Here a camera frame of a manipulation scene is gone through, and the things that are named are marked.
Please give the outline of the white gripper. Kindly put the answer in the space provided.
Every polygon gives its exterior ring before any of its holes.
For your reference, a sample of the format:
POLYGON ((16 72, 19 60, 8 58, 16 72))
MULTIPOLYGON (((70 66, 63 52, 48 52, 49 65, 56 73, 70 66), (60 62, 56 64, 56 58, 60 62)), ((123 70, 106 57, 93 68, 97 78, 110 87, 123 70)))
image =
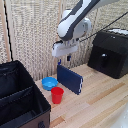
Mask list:
MULTIPOLYGON (((52 46, 52 55, 54 57, 60 57, 66 54, 75 52, 78 49, 78 41, 57 41, 52 46)), ((67 61, 71 61, 71 55, 67 56, 67 61)), ((62 59, 59 59, 58 65, 61 65, 62 59)))

